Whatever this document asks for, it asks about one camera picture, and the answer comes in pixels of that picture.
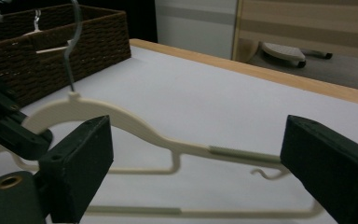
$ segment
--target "wooden cabinet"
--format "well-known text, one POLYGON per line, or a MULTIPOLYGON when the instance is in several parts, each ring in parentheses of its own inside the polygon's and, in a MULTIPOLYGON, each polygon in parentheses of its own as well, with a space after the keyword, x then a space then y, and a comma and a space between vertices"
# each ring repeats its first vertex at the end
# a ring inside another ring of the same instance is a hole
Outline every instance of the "wooden cabinet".
POLYGON ((357 0, 239 0, 236 23, 236 61, 257 41, 358 57, 357 0))

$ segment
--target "brass screw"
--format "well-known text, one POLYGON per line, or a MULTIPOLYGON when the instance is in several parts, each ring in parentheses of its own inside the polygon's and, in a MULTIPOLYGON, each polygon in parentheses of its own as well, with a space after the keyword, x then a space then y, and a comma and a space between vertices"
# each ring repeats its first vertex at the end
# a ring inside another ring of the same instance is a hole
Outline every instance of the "brass screw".
POLYGON ((18 185, 22 181, 19 175, 8 176, 0 181, 0 189, 10 189, 18 185))

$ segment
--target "hanger hook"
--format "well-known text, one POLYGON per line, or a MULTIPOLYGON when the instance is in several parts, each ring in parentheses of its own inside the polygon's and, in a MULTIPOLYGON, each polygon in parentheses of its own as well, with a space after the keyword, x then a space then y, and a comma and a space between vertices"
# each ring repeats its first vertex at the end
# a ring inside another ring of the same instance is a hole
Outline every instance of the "hanger hook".
POLYGON ((286 175, 290 174, 290 171, 287 169, 282 169, 279 170, 280 172, 277 173, 276 175, 267 175, 266 172, 264 172, 262 169, 254 169, 252 170, 251 174, 255 175, 255 174, 261 174, 261 176, 263 176, 265 179, 267 180, 277 180, 277 179, 281 179, 286 175))
POLYGON ((71 91, 75 91, 75 86, 74 86, 75 81, 74 81, 74 76, 72 74, 71 64, 69 62, 69 55, 71 54, 72 50, 75 48, 77 41, 80 39, 81 30, 82 30, 82 24, 81 24, 82 17, 81 17, 81 9, 78 2, 76 0, 71 0, 71 1, 72 4, 74 5, 76 30, 75 30, 74 38, 71 40, 68 48, 66 48, 63 54, 63 63, 65 65, 66 74, 69 77, 71 91))
POLYGON ((35 9, 34 10, 34 30, 38 31, 39 30, 39 19, 40 16, 42 15, 42 12, 40 11, 40 9, 35 9))

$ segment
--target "wooden table edge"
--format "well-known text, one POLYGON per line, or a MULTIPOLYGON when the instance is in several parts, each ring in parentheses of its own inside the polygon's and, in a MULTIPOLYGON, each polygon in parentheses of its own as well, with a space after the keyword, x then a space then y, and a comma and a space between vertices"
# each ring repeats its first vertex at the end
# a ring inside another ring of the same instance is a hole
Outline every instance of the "wooden table edge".
POLYGON ((354 88, 339 86, 337 84, 327 83, 306 77, 298 77, 267 68, 253 66, 247 63, 238 63, 228 59, 222 59, 186 49, 169 47, 140 39, 131 39, 130 44, 137 48, 149 49, 174 57, 187 59, 198 63, 205 63, 247 76, 262 78, 304 91, 312 91, 358 104, 358 90, 354 88))

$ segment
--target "metal hanger hook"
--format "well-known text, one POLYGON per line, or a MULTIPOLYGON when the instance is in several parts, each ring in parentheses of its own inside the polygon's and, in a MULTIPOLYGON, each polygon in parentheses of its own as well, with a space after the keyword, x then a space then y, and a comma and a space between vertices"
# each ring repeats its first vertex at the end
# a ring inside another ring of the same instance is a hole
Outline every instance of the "metal hanger hook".
POLYGON ((39 31, 39 20, 40 16, 42 15, 42 12, 40 11, 40 9, 35 9, 34 14, 34 30, 39 31))
POLYGON ((82 16, 81 16, 80 5, 78 4, 78 2, 76 0, 71 0, 71 1, 72 4, 74 5, 76 30, 75 30, 74 38, 69 43, 68 48, 66 48, 63 54, 63 64, 65 65, 65 71, 69 78, 71 91, 75 91, 75 86, 74 86, 75 80, 72 74, 71 64, 69 62, 69 55, 71 54, 72 50, 75 48, 77 41, 80 39, 80 35, 82 31, 82 24, 81 24, 82 16))

